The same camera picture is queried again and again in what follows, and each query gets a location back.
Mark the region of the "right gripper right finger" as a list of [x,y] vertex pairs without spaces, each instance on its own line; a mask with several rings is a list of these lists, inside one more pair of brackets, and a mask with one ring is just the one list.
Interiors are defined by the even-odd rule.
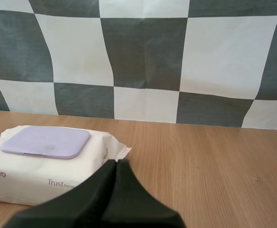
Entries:
[[184,228],[177,211],[155,199],[138,181],[128,160],[119,160],[103,228]]

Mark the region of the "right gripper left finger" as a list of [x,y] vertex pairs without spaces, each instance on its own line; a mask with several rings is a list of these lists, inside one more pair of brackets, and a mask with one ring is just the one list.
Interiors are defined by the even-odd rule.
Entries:
[[5,228],[98,228],[110,200],[116,161],[107,161],[83,183],[43,204],[15,213]]

